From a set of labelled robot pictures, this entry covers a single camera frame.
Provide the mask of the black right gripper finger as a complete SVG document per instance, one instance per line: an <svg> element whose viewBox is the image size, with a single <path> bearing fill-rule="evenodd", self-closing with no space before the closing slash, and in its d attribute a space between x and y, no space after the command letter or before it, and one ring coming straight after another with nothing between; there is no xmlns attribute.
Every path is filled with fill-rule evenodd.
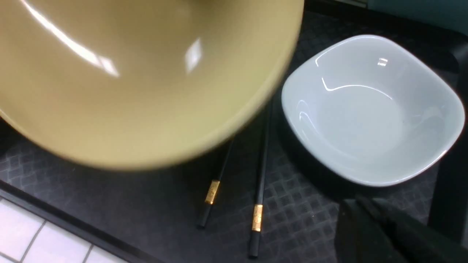
<svg viewBox="0 0 468 263"><path fill-rule="evenodd" d="M340 202L338 263L466 263L467 249L381 198Z"/></svg>

